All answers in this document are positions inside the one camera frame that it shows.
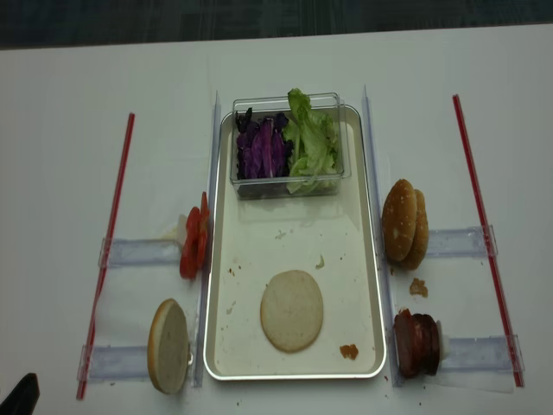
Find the brown meat patty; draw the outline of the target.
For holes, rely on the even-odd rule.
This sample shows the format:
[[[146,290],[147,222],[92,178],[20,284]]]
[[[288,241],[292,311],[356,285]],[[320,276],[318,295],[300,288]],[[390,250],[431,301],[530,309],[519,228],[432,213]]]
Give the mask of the brown meat patty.
[[[417,370],[434,376],[440,363],[440,335],[435,320],[427,314],[415,314],[414,356]]]
[[[410,311],[400,311],[394,318],[399,371],[404,378],[418,375],[422,359],[422,340],[416,319]]]

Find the front brown meat patty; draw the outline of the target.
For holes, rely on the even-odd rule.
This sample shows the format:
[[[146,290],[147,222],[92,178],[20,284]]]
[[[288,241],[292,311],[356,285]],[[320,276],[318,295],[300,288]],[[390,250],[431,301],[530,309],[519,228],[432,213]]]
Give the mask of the front brown meat patty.
[[[394,318],[399,371],[404,378],[418,375],[422,359],[422,340],[416,319],[410,311],[400,311]]]

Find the black object at corner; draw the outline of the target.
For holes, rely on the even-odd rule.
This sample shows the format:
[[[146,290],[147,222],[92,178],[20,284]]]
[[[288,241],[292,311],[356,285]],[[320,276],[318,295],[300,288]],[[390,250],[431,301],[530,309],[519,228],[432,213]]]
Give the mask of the black object at corner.
[[[40,397],[35,373],[27,373],[0,405],[1,415],[32,415]]]

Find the upright sliced bun half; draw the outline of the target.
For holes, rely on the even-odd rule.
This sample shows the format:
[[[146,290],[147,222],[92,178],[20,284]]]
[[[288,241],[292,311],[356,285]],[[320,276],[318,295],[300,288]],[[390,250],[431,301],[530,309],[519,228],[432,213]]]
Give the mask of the upright sliced bun half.
[[[173,299],[163,301],[153,318],[147,346],[149,378],[156,390],[177,394],[188,370],[188,325],[181,306]]]

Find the bread crumb chunk on table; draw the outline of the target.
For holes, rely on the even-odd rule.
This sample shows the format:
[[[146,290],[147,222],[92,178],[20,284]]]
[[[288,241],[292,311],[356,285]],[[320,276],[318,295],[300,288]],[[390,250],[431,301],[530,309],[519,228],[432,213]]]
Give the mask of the bread crumb chunk on table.
[[[410,284],[409,292],[412,296],[420,296],[424,298],[427,298],[429,295],[425,281],[419,278],[413,278]]]

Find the white patty pusher block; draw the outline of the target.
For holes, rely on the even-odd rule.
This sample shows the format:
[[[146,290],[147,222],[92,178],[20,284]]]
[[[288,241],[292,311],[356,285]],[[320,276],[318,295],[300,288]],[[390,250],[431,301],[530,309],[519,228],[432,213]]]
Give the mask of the white patty pusher block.
[[[444,333],[442,328],[442,322],[440,320],[437,320],[435,322],[439,337],[439,349],[440,349],[440,357],[439,357],[439,365],[437,368],[437,371],[440,372],[445,368],[445,361],[448,358],[449,350],[450,350],[450,340],[449,337]]]

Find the left lower clear track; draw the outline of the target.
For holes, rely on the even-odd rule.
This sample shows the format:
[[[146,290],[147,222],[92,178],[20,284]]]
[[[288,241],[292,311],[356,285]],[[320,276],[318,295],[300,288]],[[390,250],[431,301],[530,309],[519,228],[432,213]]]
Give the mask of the left lower clear track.
[[[81,350],[77,380],[147,380],[146,346],[87,346]]]

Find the rear sesame bun top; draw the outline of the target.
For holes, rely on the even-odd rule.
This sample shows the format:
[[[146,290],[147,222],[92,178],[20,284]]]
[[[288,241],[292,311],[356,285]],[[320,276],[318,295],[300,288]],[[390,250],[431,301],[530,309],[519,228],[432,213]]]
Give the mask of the rear sesame bun top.
[[[416,230],[408,255],[402,261],[402,267],[415,270],[423,262],[429,243],[429,224],[423,192],[415,190],[416,195]]]

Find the left red strip rail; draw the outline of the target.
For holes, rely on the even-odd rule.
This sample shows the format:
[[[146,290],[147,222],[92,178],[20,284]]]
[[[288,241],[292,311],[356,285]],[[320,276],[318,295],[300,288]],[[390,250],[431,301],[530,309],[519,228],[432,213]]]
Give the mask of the left red strip rail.
[[[99,297],[103,289],[105,276],[106,276],[105,263],[109,258],[111,243],[113,240],[113,235],[114,235],[114,231],[117,223],[118,208],[119,208],[122,188],[124,184],[124,174],[126,170],[129,152],[130,152],[130,144],[131,144],[132,133],[133,133],[134,124],[135,124],[135,117],[136,115],[133,112],[131,112],[128,117],[125,136],[124,136],[124,145],[122,148],[120,163],[118,167],[118,176],[117,176],[116,186],[114,189],[114,194],[113,194],[112,203],[111,203],[110,218],[108,221],[107,230],[105,232],[105,237],[100,247],[98,281],[97,281],[95,295],[92,303],[92,312],[91,312],[91,318],[90,318],[89,328],[87,332],[86,343],[84,345],[84,351],[81,353],[82,366],[78,371],[79,385],[76,393],[76,399],[78,401],[83,401],[86,396],[86,387],[87,387],[86,374],[90,366],[90,355],[92,352],[92,348],[94,346],[95,335],[96,335],[96,310],[98,306]]]

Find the round bun base on tray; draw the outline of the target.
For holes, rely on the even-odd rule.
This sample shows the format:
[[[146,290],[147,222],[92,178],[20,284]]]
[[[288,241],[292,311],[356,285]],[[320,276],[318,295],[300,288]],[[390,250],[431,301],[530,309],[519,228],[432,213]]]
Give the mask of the round bun base on tray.
[[[290,270],[273,276],[260,303],[260,322],[268,341],[285,353],[310,346],[321,332],[324,303],[311,274]]]

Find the front sesame bun top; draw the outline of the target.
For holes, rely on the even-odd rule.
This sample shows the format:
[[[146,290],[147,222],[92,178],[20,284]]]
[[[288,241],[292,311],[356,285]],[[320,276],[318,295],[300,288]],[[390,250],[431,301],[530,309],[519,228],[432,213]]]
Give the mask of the front sesame bun top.
[[[381,224],[388,257],[400,262],[408,255],[416,231],[416,193],[406,179],[398,180],[385,199]]]

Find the purple cabbage pile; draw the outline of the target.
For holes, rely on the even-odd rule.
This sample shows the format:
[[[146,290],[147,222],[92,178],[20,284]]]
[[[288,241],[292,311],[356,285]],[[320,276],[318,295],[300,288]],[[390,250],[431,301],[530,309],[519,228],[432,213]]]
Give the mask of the purple cabbage pile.
[[[283,112],[254,121],[250,107],[244,113],[236,112],[234,122],[238,129],[239,180],[289,176],[289,163],[295,145],[292,140],[284,138],[284,128],[289,125],[289,119]]]

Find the sesame bun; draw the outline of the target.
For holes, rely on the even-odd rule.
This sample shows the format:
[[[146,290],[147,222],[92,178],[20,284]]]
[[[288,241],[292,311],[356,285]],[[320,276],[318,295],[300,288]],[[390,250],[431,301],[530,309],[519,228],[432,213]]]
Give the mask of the sesame bun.
[[[381,224],[388,257],[400,262],[408,255],[416,231],[416,193],[406,179],[398,180],[385,199]]]
[[[415,190],[416,195],[416,230],[408,255],[402,261],[402,267],[415,270],[423,262],[429,243],[429,224],[423,192]]]

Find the clear track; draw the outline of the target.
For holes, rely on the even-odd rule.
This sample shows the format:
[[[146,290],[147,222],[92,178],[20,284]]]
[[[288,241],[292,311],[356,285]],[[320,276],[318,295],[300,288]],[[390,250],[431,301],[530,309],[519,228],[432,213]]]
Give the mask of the clear track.
[[[492,226],[429,231],[429,258],[493,258],[497,254]]]
[[[77,380],[147,380],[146,346],[87,346],[81,350]]]
[[[442,372],[513,372],[504,335],[448,337],[450,350]]]
[[[107,239],[99,253],[99,268],[177,265],[181,248],[168,239]]]

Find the rear brown meat patty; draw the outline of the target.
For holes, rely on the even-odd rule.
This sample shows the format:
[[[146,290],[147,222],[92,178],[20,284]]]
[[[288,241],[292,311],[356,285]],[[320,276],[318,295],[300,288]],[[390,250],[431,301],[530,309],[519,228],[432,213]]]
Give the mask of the rear brown meat patty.
[[[417,370],[434,376],[440,363],[440,335],[435,320],[427,314],[415,314],[414,356]]]

